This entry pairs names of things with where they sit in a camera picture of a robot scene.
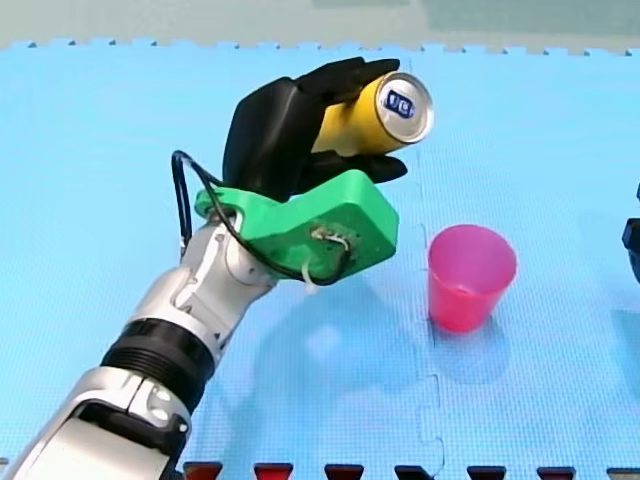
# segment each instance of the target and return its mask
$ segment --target black cable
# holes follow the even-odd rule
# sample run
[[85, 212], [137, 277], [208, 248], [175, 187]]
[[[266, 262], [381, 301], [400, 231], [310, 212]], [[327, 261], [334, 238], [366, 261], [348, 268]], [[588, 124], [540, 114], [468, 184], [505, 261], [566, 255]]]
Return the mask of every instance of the black cable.
[[[180, 215], [180, 235], [182, 237], [183, 246], [186, 247], [187, 243], [191, 239], [192, 231], [191, 231], [191, 213], [189, 211], [189, 194], [187, 191], [186, 181], [184, 179], [184, 168], [183, 165], [186, 163], [198, 176], [200, 181], [202, 182], [207, 195], [211, 198], [213, 202], [213, 208], [215, 209], [216, 215], [220, 218], [222, 224], [227, 228], [229, 234], [234, 238], [236, 242], [240, 246], [242, 246], [247, 252], [253, 255], [256, 260], [263, 263], [266, 267], [271, 270], [284, 275], [293, 280], [298, 280], [304, 282], [305, 279], [302, 274], [296, 270], [292, 270], [290, 268], [284, 267], [282, 265], [278, 265], [273, 262], [270, 258], [268, 258], [264, 253], [257, 250], [253, 245], [251, 245], [248, 241], [243, 239], [240, 234], [236, 231], [234, 226], [231, 224], [231, 221], [227, 217], [224, 212], [224, 208], [220, 203], [218, 195], [214, 192], [211, 185], [222, 186], [223, 183], [218, 180], [216, 177], [207, 172], [204, 168], [196, 163], [188, 154], [181, 150], [176, 150], [171, 156], [171, 166], [173, 171], [173, 180], [176, 189], [176, 198], [178, 201], [178, 209]], [[333, 285], [337, 281], [342, 278], [347, 266], [349, 264], [349, 260], [351, 259], [351, 247], [349, 243], [345, 241], [344, 244], [340, 243], [343, 246], [343, 251], [338, 260], [338, 265], [334, 272], [326, 278], [316, 278], [311, 276], [311, 281], [319, 286], [327, 286]]]

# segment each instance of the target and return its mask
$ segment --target aluminum can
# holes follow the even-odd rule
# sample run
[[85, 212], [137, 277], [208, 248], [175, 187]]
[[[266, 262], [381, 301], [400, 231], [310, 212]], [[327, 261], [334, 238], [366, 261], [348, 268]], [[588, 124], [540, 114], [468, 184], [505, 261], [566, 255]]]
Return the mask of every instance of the aluminum can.
[[423, 140], [433, 128], [433, 101], [413, 75], [391, 72], [356, 101], [327, 108], [313, 152], [381, 155]]

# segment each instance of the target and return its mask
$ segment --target can top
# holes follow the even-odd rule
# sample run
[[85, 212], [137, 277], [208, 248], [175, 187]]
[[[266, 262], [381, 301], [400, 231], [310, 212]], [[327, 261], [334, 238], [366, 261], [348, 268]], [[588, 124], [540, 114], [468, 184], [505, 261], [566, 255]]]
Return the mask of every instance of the can top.
[[433, 101], [416, 77], [402, 72], [382, 79], [376, 113], [389, 135], [402, 143], [417, 143], [433, 128]]

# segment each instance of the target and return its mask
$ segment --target pink cup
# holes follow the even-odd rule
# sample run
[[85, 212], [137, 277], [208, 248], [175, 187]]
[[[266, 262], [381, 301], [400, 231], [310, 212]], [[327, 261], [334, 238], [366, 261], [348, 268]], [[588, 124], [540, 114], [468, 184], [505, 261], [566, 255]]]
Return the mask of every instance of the pink cup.
[[507, 241], [477, 225], [440, 232], [428, 263], [429, 316], [452, 333], [482, 325], [516, 275], [516, 255]]

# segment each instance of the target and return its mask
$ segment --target interlocking foam tile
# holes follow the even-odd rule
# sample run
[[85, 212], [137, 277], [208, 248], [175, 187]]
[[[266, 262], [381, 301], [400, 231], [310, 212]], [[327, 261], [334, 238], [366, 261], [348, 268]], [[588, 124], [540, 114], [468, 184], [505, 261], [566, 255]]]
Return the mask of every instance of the interlocking foam tile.
[[[399, 154], [409, 175], [381, 187], [402, 217], [398, 254], [315, 296], [283, 282], [256, 304], [183, 460], [220, 462], [232, 480], [255, 463], [292, 464], [297, 480], [326, 478], [326, 464], [447, 480], [498, 465], [511, 480], [640, 463], [640, 287], [620, 242], [640, 180], [634, 52], [73, 43], [0, 53], [0, 456], [175, 264], [170, 153], [219, 174], [240, 98], [362, 54], [400, 58], [436, 104], [431, 137]], [[492, 322], [455, 339], [426, 320], [424, 264], [427, 241], [462, 222], [502, 232], [520, 272]]]

